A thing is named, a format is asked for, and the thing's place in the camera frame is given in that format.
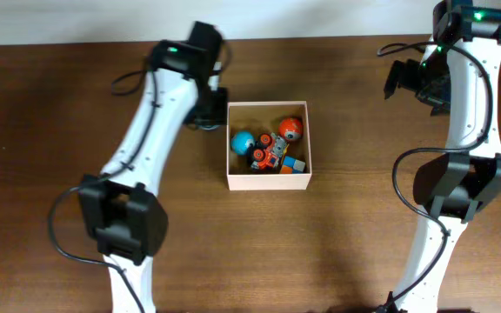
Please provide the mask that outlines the colourful puzzle cube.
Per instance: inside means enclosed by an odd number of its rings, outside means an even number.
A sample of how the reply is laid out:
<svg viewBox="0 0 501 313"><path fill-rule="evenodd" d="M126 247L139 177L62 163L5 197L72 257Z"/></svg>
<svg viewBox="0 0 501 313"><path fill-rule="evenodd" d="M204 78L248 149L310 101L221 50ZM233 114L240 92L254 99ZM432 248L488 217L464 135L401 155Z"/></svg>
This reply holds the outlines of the colourful puzzle cube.
<svg viewBox="0 0 501 313"><path fill-rule="evenodd" d="M282 162L280 174L303 174L306 163L291 156L285 156Z"/></svg>

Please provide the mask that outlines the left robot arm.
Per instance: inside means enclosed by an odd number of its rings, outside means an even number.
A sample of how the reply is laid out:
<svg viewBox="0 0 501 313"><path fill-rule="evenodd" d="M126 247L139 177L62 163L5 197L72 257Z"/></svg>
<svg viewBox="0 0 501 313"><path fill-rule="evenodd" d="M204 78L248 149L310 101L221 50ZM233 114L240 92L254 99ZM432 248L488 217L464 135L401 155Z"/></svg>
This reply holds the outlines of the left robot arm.
<svg viewBox="0 0 501 313"><path fill-rule="evenodd" d="M214 130L225 124L228 91L219 84L224 39L196 22L184 41L163 40L145 59L137 112L99 175L78 191L88 236L110 271L115 312L153 312L153 258L169 226L157 200L159 184L179 130Z"/></svg>

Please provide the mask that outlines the blue eye ball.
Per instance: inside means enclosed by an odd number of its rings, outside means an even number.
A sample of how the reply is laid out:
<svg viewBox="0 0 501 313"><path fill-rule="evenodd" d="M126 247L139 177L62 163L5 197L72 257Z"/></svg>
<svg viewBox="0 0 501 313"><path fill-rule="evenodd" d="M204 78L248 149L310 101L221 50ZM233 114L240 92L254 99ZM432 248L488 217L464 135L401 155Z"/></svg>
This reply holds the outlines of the blue eye ball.
<svg viewBox="0 0 501 313"><path fill-rule="evenodd" d="M231 150L239 156L246 156L254 145L254 136L246 130L238 131L230 140Z"/></svg>

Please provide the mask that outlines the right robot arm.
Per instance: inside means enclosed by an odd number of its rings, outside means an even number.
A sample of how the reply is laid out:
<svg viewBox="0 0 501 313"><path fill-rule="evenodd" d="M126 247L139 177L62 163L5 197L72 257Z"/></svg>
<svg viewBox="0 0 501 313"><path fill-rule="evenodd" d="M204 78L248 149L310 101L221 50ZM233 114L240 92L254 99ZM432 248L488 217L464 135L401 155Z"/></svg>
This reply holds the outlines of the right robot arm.
<svg viewBox="0 0 501 313"><path fill-rule="evenodd" d="M417 170L412 202L417 230L404 275L379 312L436 312L438 294L452 252L474 216L501 192L498 76L501 65L501 10L471 1L443 0L433 9L426 42L390 43L381 57L404 50L420 61L396 61L384 86L391 97L403 88L447 114L446 144L437 158Z"/></svg>

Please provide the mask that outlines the orange grey toy truck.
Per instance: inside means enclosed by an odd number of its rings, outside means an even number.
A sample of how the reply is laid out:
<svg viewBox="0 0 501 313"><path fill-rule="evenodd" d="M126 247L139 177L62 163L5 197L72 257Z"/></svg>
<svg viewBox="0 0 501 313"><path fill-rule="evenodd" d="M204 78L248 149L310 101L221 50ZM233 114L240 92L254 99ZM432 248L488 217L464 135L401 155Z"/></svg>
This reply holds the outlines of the orange grey toy truck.
<svg viewBox="0 0 501 313"><path fill-rule="evenodd" d="M289 147L289 143L275 133L262 133L247 153L247 163L254 171L275 170Z"/></svg>

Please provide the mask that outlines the red eye ball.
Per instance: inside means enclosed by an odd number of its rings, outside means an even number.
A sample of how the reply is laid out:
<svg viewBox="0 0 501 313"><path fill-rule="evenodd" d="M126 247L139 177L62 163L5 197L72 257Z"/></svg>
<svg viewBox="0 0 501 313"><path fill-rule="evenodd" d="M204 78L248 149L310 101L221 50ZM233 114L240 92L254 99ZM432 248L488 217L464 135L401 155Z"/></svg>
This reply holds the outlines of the red eye ball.
<svg viewBox="0 0 501 313"><path fill-rule="evenodd" d="M279 135L287 142L296 142L304 133L304 126L299 118L287 117L278 126Z"/></svg>

